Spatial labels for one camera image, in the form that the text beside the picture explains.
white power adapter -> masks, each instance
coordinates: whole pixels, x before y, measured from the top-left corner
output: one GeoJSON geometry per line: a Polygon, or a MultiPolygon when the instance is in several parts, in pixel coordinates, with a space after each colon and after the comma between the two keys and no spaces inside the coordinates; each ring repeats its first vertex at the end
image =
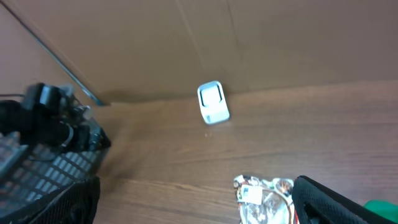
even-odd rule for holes
{"type": "Polygon", "coordinates": [[[229,119],[223,87],[219,81],[199,86],[198,98],[200,112],[206,124],[215,124],[229,119]]]}

wire mesh basket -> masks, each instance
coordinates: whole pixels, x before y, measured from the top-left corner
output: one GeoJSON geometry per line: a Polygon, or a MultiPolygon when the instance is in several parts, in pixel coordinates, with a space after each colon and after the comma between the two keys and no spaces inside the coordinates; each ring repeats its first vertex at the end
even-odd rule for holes
{"type": "Polygon", "coordinates": [[[53,154],[19,145],[19,133],[0,136],[0,217],[70,182],[95,174],[107,150],[53,154]],[[35,161],[37,155],[51,158],[35,161]]]}

